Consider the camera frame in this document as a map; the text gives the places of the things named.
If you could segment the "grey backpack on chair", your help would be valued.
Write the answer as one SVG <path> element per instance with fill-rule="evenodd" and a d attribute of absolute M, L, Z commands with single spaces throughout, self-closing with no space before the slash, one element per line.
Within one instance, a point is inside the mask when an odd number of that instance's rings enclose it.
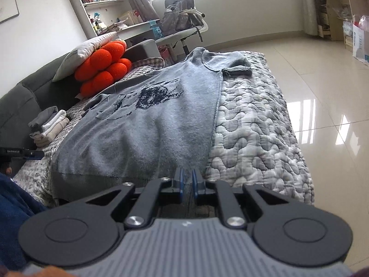
<path fill-rule="evenodd" d="M 185 0 L 176 0 L 165 9 L 160 22 L 163 36 L 203 26 L 200 18 L 195 14 L 188 14 L 187 10 L 188 3 Z"/>

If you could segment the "grey knitted cat sweater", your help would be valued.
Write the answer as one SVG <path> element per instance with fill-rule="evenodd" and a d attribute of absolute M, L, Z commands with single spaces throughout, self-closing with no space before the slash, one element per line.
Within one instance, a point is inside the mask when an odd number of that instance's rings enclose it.
<path fill-rule="evenodd" d="M 244 53 L 196 48 L 178 64 L 107 87 L 53 156 L 53 196 L 75 201 L 177 168 L 205 171 L 223 80 L 251 75 Z"/>

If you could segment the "grey checkered blanket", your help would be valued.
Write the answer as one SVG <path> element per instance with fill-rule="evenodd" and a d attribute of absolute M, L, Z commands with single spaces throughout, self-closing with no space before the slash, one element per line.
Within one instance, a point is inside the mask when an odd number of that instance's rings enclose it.
<path fill-rule="evenodd" d="M 164 68 L 164 59 L 161 57 L 150 57 L 136 61 L 132 64 L 131 71 L 126 75 L 128 79 L 137 78 L 144 74 Z"/>

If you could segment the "white desk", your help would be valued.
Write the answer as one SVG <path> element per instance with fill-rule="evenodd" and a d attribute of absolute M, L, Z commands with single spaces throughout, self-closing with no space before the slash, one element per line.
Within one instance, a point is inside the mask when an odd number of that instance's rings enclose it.
<path fill-rule="evenodd" d="M 147 39 L 155 39 L 149 21 L 120 29 L 116 33 L 116 36 L 125 40 L 128 46 L 134 46 Z"/>

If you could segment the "grey sofa headboard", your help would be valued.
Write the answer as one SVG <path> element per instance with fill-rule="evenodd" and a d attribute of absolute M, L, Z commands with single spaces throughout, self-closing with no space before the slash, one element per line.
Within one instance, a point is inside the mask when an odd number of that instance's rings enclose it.
<path fill-rule="evenodd" d="M 42 151 L 29 137 L 28 123 L 41 111 L 51 106 L 68 111 L 79 99 L 81 83 L 76 81 L 74 73 L 61 81 L 53 82 L 54 75 L 61 65 L 62 56 L 43 66 L 35 73 L 20 81 L 1 98 L 1 147 L 25 148 Z M 150 57 L 161 57 L 152 39 L 126 48 L 123 55 L 132 64 Z M 1 160 L 1 175 L 12 178 L 27 160 L 12 158 Z"/>

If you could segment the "stack of folded clothes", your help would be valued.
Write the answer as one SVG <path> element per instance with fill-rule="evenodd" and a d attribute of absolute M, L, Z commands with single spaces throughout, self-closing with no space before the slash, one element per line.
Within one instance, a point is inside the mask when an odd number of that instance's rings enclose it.
<path fill-rule="evenodd" d="M 70 120 L 64 109 L 59 110 L 57 106 L 46 108 L 27 124 L 31 130 L 29 137 L 38 148 L 48 146 Z"/>

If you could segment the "white blue cardboard box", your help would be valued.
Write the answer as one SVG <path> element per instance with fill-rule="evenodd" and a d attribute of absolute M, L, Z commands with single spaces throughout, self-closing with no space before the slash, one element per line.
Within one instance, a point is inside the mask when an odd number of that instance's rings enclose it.
<path fill-rule="evenodd" d="M 353 57 L 365 65 L 369 62 L 368 15 L 363 15 L 353 25 Z"/>

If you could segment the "white pillow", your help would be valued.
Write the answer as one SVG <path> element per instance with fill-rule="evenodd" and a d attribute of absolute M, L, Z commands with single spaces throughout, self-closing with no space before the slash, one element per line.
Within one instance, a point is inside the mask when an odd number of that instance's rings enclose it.
<path fill-rule="evenodd" d="M 94 53 L 97 49 L 101 48 L 108 42 L 117 38 L 117 32 L 110 32 L 91 38 L 79 46 L 75 47 L 67 56 L 63 59 L 61 65 L 54 75 L 53 82 L 61 81 L 62 79 L 72 75 L 77 68 L 82 65 L 88 57 Z"/>

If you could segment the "white office chair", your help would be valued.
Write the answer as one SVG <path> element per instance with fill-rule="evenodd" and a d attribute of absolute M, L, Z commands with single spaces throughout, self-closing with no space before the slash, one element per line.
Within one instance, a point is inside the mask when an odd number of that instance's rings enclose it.
<path fill-rule="evenodd" d="M 163 18 L 158 24 L 162 37 L 155 41 L 156 45 L 175 47 L 180 42 L 185 55 L 189 55 L 186 40 L 197 35 L 203 41 L 202 34 L 208 30 L 205 13 L 197 10 L 194 0 L 165 0 L 164 6 Z"/>

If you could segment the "orange pumpkin cushion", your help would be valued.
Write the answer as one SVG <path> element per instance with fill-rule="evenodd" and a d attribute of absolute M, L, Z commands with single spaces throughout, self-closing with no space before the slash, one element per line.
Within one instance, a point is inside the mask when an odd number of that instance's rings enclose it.
<path fill-rule="evenodd" d="M 132 69 L 132 62 L 124 58 L 127 44 L 119 39 L 111 41 L 92 53 L 74 73 L 81 83 L 79 95 L 91 98 L 103 89 L 123 79 Z"/>

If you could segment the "right beige curtain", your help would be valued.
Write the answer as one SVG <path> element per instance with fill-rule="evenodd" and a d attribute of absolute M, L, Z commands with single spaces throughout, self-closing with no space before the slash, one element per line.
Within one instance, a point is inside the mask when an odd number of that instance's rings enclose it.
<path fill-rule="evenodd" d="M 318 36 L 318 20 L 315 0 L 303 0 L 304 32 L 310 36 Z"/>

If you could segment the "wooden desk shelf unit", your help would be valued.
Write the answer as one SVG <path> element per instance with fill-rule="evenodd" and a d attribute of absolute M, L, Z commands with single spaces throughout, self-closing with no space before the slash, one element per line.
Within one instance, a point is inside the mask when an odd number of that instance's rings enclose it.
<path fill-rule="evenodd" d="M 318 36 L 342 41 L 353 51 L 353 25 L 368 15 L 368 0 L 315 0 Z"/>

